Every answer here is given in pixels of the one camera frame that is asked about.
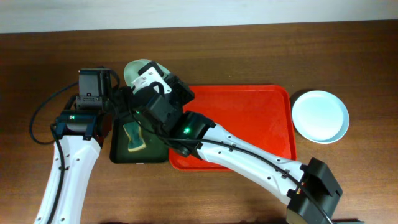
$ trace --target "white plate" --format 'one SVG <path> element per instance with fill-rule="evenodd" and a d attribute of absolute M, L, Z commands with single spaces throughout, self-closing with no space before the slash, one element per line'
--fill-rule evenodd
<path fill-rule="evenodd" d="M 349 126 L 344 103 L 325 91 L 310 91 L 300 96 L 293 105 L 292 118 L 302 136 L 322 144 L 341 139 Z"/>

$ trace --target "green led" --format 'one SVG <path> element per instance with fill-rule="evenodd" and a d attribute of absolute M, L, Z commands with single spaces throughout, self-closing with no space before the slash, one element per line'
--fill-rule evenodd
<path fill-rule="evenodd" d="M 184 134 L 188 134 L 188 133 L 190 133 L 191 132 L 191 129 L 190 128 L 185 128 L 184 129 Z"/>

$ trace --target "red plastic tray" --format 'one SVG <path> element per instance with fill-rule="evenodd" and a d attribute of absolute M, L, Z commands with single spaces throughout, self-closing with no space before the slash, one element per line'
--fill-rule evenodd
<path fill-rule="evenodd" d="M 184 110 L 201 113 L 236 137 L 267 152 L 297 159 L 289 95 L 278 85 L 190 86 L 195 99 Z M 170 150 L 170 163 L 178 170 L 229 170 L 218 164 L 183 157 Z"/>

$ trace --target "wooden tabletop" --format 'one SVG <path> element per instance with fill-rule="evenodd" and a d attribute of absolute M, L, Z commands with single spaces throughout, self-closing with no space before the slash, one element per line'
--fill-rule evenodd
<path fill-rule="evenodd" d="M 266 84 L 290 95 L 335 94 L 350 126 L 333 144 L 298 133 L 298 159 L 326 162 L 344 194 L 334 219 L 398 220 L 398 21 L 273 24 L 176 29 L 0 35 L 0 223 L 32 223 L 39 211 L 53 146 L 33 143 L 28 124 L 53 92 L 78 80 L 80 68 L 156 60 L 188 84 Z M 67 91 L 49 103 L 34 133 L 49 124 Z M 107 138 L 91 173 L 81 223 L 238 223 L 283 219 L 286 206 L 234 172 L 180 172 L 163 164 L 109 160 Z"/>

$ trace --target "wood grain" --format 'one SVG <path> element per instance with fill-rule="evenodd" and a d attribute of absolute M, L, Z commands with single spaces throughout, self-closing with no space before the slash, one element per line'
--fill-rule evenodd
<path fill-rule="evenodd" d="M 346 136 L 321 145 L 296 133 L 298 158 L 325 161 L 339 180 L 344 195 L 334 218 L 398 219 L 398 21 L 369 21 L 0 35 L 0 223 L 32 223 L 39 211 L 53 146 L 29 137 L 35 108 L 75 82 L 80 68 L 104 65 L 123 75 L 139 58 L 158 61 L 189 84 L 275 83 L 291 95 L 308 88 L 334 93 L 350 113 Z M 77 91 L 38 115 L 38 138 L 51 138 L 49 124 Z M 82 223 L 237 223 L 285 215 L 275 197 L 233 172 L 113 164 L 110 140 L 91 173 Z"/>

